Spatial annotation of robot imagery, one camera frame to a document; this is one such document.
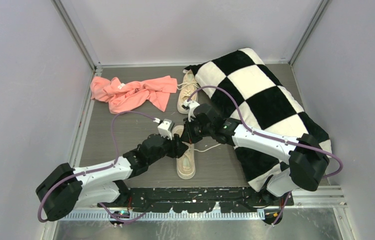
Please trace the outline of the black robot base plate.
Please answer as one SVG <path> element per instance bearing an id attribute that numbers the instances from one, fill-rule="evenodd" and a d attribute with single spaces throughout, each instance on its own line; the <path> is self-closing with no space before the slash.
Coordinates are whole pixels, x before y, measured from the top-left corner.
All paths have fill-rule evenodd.
<path id="1" fill-rule="evenodd" d="M 105 203 L 107 208 L 131 209 L 152 213 L 210 213 L 219 208 L 222 213 L 251 213 L 258 209 L 279 210 L 287 200 L 293 206 L 292 196 L 264 198 L 251 187 L 131 187 L 117 200 Z"/>

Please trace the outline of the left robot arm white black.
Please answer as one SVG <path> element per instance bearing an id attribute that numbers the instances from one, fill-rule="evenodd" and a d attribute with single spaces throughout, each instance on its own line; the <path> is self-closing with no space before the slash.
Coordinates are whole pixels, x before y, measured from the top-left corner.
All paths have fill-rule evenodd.
<path id="1" fill-rule="evenodd" d="M 136 148 L 114 160 L 87 167 L 71 167 L 69 163 L 58 165 L 35 190 L 40 200 L 38 220 L 54 222 L 75 208 L 99 203 L 125 206 L 129 194 L 119 188 L 123 180 L 145 173 L 150 165 L 164 157 L 181 157 L 191 142 L 187 136 L 178 134 L 172 139 L 151 134 Z"/>

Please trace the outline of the beige sneaker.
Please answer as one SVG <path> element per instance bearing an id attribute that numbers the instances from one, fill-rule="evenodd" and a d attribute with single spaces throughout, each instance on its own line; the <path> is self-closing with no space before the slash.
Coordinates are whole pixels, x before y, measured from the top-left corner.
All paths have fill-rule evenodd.
<path id="1" fill-rule="evenodd" d="M 196 174 L 195 152 L 204 153 L 219 147 L 221 144 L 219 143 L 203 150 L 195 149 L 194 144 L 185 143 L 185 145 L 188 146 L 188 149 L 181 157 L 176 159 L 176 171 L 181 179 L 189 180 Z"/>
<path id="2" fill-rule="evenodd" d="M 185 70 L 184 73 L 185 75 L 182 83 L 177 85 L 177 89 L 179 90 L 177 110 L 179 113 L 187 115 L 189 111 L 183 108 L 183 103 L 188 100 L 188 98 L 200 87 L 200 85 L 196 81 L 191 70 Z"/>

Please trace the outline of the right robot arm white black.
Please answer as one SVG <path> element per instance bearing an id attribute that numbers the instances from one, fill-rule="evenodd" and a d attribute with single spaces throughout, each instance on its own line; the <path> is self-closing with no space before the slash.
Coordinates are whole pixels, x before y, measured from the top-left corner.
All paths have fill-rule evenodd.
<path id="1" fill-rule="evenodd" d="M 259 190 L 265 204 L 274 205 L 285 193 L 298 188 L 310 192 L 318 189 L 329 159 L 313 136 L 304 133 L 295 138 L 254 130 L 235 118 L 223 118 L 206 103 L 185 101 L 182 108 L 188 111 L 180 137 L 183 142 L 195 144 L 211 137 L 220 144 L 255 150 L 288 164 L 287 169 L 265 180 Z"/>

